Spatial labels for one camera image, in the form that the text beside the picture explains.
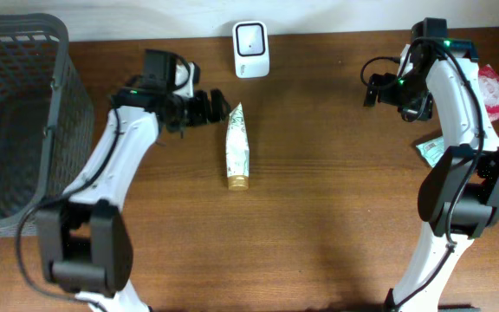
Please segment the mint green wipes packet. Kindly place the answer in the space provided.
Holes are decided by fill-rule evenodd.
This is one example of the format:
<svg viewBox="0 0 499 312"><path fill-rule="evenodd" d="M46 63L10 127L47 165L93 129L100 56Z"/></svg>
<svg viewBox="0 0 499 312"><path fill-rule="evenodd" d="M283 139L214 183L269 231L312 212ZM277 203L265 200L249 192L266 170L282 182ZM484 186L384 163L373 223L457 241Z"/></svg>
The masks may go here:
<svg viewBox="0 0 499 312"><path fill-rule="evenodd" d="M427 164L430 167L435 167L445 152L444 138L438 137L436 139L428 140L416 145L416 148Z"/></svg>

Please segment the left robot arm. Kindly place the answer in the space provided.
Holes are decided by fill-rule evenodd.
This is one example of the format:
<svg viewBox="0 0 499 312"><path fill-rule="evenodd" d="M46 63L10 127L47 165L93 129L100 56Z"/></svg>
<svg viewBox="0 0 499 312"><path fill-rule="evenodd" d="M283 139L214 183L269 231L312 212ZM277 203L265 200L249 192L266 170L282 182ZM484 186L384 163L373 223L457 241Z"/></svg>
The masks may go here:
<svg viewBox="0 0 499 312"><path fill-rule="evenodd" d="M133 246L122 217L130 184L162 130L222 122L223 94L197 90L200 68L173 52L148 49L143 71L110 95L106 129L78 176L30 213L46 282L61 299L93 311L149 311L130 275Z"/></svg>

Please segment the red floral tissue pack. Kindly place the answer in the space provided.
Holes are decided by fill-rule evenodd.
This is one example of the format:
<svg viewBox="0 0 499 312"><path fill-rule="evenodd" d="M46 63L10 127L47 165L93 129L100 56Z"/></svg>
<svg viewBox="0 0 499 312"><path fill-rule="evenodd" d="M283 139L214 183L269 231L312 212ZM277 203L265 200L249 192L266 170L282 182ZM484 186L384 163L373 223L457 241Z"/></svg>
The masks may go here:
<svg viewBox="0 0 499 312"><path fill-rule="evenodd" d="M499 120L499 74L487 64L479 69L478 82L489 120Z"/></svg>

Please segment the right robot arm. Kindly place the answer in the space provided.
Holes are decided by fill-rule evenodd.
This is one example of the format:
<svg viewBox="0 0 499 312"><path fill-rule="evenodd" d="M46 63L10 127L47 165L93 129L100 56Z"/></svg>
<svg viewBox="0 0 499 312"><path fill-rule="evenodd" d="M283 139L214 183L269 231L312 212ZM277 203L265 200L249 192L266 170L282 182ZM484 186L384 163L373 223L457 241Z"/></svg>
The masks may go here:
<svg viewBox="0 0 499 312"><path fill-rule="evenodd" d="M406 122L437 114L444 152L419 188L418 246L382 309L439 311L458 260L499 221L499 137L479 88L475 44L449 37L444 19L414 24L394 62L397 73L361 80L365 106L393 105Z"/></svg>

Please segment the white cream tube gold cap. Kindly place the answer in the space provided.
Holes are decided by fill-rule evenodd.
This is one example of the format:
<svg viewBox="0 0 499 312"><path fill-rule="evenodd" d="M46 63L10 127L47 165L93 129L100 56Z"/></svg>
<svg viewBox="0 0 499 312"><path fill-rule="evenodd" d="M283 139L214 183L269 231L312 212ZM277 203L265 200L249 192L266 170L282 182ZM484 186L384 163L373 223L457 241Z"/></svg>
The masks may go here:
<svg viewBox="0 0 499 312"><path fill-rule="evenodd" d="M229 190L248 190L250 177L250 147L242 103L239 103L229 116L225 140L225 157Z"/></svg>

